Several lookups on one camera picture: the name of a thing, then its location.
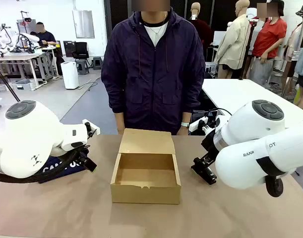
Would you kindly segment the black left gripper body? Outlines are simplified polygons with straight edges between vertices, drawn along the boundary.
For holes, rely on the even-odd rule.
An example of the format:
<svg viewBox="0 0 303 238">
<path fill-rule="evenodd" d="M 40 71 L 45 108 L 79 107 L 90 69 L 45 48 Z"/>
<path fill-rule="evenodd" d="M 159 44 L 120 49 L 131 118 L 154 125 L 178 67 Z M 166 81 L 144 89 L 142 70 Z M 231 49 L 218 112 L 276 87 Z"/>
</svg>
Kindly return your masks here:
<svg viewBox="0 0 303 238">
<path fill-rule="evenodd" d="M 88 157 L 90 146 L 80 146 L 76 148 L 76 161 L 89 161 Z"/>
</svg>

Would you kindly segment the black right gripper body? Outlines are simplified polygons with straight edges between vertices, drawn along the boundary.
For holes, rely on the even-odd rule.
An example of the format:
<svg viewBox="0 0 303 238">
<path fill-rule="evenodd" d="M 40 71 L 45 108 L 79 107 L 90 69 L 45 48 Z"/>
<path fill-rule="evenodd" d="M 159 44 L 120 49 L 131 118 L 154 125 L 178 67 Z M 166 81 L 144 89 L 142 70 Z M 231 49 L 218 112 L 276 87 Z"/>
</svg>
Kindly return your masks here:
<svg viewBox="0 0 303 238">
<path fill-rule="evenodd" d="M 216 159 L 219 150 L 215 147 L 214 144 L 214 135 L 215 135 L 215 130 L 212 130 L 210 133 L 208 133 L 205 138 L 202 140 L 201 145 L 203 148 L 207 151 L 206 157 L 209 159 Z"/>
</svg>

